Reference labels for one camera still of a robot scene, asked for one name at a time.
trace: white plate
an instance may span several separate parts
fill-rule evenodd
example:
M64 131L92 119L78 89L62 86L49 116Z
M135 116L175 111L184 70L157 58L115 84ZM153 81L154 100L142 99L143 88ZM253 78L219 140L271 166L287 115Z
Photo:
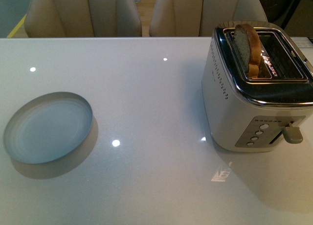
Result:
M92 117L83 97L69 92L46 94L12 116L3 144L10 157L23 163L56 160L82 143L91 129Z

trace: toaster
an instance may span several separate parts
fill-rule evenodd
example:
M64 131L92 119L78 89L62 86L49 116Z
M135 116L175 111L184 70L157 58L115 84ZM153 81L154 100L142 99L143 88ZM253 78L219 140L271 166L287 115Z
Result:
M257 78L247 76L234 42L237 24L248 23L261 41ZM313 67L292 39L268 22L224 22L211 40L202 77L211 135L235 152L268 152L285 139L300 143L299 125L313 112Z

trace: toast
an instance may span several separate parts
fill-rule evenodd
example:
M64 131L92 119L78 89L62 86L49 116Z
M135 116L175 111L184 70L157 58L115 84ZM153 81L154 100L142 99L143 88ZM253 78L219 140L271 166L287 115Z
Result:
M249 24L235 27L234 40L249 78L257 78L261 62L261 42L258 33Z

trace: table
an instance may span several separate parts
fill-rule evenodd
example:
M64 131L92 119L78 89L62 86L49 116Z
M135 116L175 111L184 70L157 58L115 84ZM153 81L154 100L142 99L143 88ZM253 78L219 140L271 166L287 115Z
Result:
M209 45L0 40L1 134L21 106L56 91L87 99L95 120L86 141L52 163L22 164L0 147L0 224L312 224L312 118L301 144L257 154L217 146L201 91ZM313 62L313 50L304 53Z

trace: chair backrest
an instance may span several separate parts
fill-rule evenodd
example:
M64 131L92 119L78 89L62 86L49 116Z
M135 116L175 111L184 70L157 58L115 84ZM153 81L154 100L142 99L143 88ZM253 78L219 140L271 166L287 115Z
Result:
M29 37L138 37L134 0L31 0L24 22Z
M225 21L267 21L259 0L156 0L150 36L212 36Z

